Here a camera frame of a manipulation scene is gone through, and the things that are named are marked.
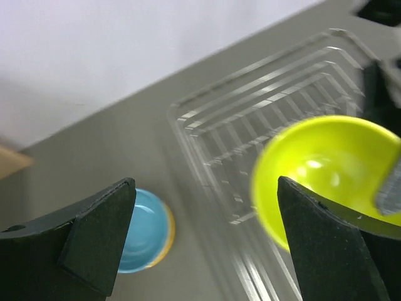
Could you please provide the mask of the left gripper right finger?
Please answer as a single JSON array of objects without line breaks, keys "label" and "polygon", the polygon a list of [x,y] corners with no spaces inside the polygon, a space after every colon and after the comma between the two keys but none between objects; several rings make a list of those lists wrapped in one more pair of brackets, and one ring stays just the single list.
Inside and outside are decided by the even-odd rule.
[{"label": "left gripper right finger", "polygon": [[303,300],[400,300],[400,227],[278,179]]}]

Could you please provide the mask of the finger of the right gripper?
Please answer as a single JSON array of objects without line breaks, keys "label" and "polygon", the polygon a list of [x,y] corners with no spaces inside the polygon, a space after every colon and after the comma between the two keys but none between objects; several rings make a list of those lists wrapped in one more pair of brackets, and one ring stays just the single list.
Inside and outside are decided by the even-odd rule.
[{"label": "finger of the right gripper", "polygon": [[379,189],[375,205],[384,216],[400,212],[400,159],[394,164]]}]

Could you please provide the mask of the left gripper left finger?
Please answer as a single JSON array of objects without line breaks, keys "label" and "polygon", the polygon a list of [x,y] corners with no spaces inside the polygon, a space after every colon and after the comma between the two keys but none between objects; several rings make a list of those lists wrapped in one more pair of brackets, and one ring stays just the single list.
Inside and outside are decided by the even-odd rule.
[{"label": "left gripper left finger", "polygon": [[135,206],[127,177],[1,232],[1,300],[105,300]]}]

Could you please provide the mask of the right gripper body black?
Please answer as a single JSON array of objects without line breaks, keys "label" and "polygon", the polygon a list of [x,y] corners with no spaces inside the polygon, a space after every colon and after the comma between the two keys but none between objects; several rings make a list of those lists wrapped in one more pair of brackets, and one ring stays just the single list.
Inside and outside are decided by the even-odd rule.
[{"label": "right gripper body black", "polygon": [[371,61],[362,71],[362,118],[378,124],[400,137],[400,108],[396,106],[387,88],[387,81],[377,60]]}]

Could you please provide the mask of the lime green bowl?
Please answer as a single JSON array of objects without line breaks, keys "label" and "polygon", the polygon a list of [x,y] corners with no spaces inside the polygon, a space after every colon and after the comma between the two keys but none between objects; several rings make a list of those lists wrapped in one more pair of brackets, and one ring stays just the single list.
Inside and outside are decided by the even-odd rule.
[{"label": "lime green bowl", "polygon": [[369,217],[400,225],[400,214],[384,216],[374,197],[400,155],[400,137],[373,122],[345,115],[311,117],[269,140],[251,176],[251,199],[267,234],[289,245],[279,209],[278,179],[305,188]]}]

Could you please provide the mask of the blue bowl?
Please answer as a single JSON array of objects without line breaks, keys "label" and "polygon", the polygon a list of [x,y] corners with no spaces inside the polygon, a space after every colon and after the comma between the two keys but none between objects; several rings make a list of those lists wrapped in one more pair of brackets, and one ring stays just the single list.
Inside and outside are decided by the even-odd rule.
[{"label": "blue bowl", "polygon": [[132,213],[118,273],[135,273],[147,269],[162,250],[168,234],[164,203],[144,189],[136,190]]}]

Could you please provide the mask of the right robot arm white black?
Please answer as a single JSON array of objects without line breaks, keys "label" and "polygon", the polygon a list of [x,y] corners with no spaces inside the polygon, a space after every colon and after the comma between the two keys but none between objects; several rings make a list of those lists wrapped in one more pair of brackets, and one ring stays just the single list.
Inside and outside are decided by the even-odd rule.
[{"label": "right robot arm white black", "polygon": [[[396,27],[400,24],[400,1],[367,1],[355,15],[374,23]],[[391,96],[382,61],[373,59],[363,68],[362,75],[365,94],[362,118],[400,136],[400,107]],[[388,175],[375,195],[375,207],[384,216],[400,212],[400,154],[391,163]]]}]

